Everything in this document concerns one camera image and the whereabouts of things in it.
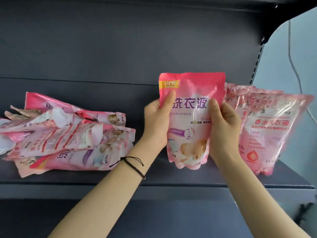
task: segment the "wall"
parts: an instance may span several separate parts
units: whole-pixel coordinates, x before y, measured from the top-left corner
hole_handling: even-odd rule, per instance
[[[303,92],[317,97],[317,8],[291,20],[291,55],[300,76]],[[298,94],[299,85],[288,59],[288,22],[282,24],[264,46],[253,85],[258,88],[279,89]],[[317,101],[309,106],[317,117]],[[311,184],[317,186],[317,125],[308,114],[290,137],[281,160]],[[280,204],[290,216],[294,216],[298,204]],[[303,228],[317,237],[317,205],[314,205]]]

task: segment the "cable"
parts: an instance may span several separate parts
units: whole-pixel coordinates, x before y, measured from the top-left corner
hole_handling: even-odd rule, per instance
[[[298,75],[298,72],[293,64],[292,61],[292,57],[291,57],[291,20],[288,21],[288,59],[289,62],[291,63],[292,69],[295,73],[295,76],[298,80],[298,84],[299,84],[299,91],[301,94],[303,94],[303,89],[301,87],[301,81],[300,81],[300,77]],[[311,117],[311,119],[315,122],[315,124],[317,125],[317,120],[315,119],[315,117],[312,115],[311,111],[309,110],[309,108],[306,108],[306,111],[308,113],[308,115]]]

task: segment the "bracelet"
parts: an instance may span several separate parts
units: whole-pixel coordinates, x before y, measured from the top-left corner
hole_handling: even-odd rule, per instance
[[[114,166],[115,164],[119,163],[121,160],[124,160],[131,168],[133,168],[136,172],[139,173],[139,175],[142,177],[142,179],[145,180],[145,175],[141,173],[141,171],[139,171],[133,164],[131,164],[128,160],[126,160],[126,158],[133,158],[135,160],[137,160],[142,166],[144,166],[144,164],[142,163],[142,161],[138,158],[138,157],[132,157],[132,156],[126,156],[126,157],[121,157],[120,160],[118,160],[116,163],[109,165],[109,168],[111,168],[112,166]]]

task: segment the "right hand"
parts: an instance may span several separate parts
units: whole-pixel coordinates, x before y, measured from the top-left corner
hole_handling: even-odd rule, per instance
[[[238,142],[241,119],[235,110],[222,102],[219,107],[215,99],[209,101],[212,119],[209,154],[217,163],[220,159],[240,157]]]

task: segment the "person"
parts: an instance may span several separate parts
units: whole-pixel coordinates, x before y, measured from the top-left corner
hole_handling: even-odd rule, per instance
[[[141,159],[144,166],[133,158],[127,158],[143,174],[167,144],[169,113],[175,96],[174,91],[170,92],[162,108],[156,100],[144,109],[143,136],[127,154]],[[309,237],[283,211],[240,157],[238,137],[241,120],[234,109],[226,103],[219,107],[216,100],[211,99],[209,110],[213,122],[210,156],[223,175],[252,235],[255,238]],[[49,238],[106,237],[141,180],[140,174],[127,163],[119,162],[61,220]]]

